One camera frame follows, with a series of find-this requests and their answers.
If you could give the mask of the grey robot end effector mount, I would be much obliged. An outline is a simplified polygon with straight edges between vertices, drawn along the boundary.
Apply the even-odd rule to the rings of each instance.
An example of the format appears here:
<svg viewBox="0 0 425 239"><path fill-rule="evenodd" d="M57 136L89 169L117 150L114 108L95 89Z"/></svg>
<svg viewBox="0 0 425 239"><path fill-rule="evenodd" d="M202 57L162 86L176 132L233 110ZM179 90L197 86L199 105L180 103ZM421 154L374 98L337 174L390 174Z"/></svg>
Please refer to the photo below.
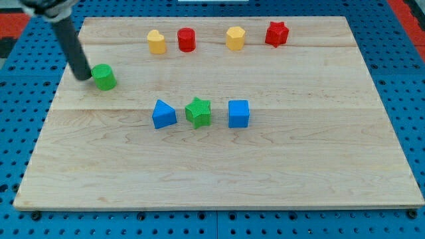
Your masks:
<svg viewBox="0 0 425 239"><path fill-rule="evenodd" d="M19 0L24 13L31 17L42 17L57 23L69 17L78 0Z"/></svg>

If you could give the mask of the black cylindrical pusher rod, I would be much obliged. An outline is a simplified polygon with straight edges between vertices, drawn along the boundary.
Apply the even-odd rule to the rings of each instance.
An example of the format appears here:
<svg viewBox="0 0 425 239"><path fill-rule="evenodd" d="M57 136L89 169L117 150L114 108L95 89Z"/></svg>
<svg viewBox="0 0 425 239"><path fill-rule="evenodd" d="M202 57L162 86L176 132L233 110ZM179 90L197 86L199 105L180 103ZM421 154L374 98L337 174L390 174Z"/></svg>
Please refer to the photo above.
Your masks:
<svg viewBox="0 0 425 239"><path fill-rule="evenodd" d="M75 79L84 81L91 78L91 68L71 17L68 16L58 22L52 23L52 29Z"/></svg>

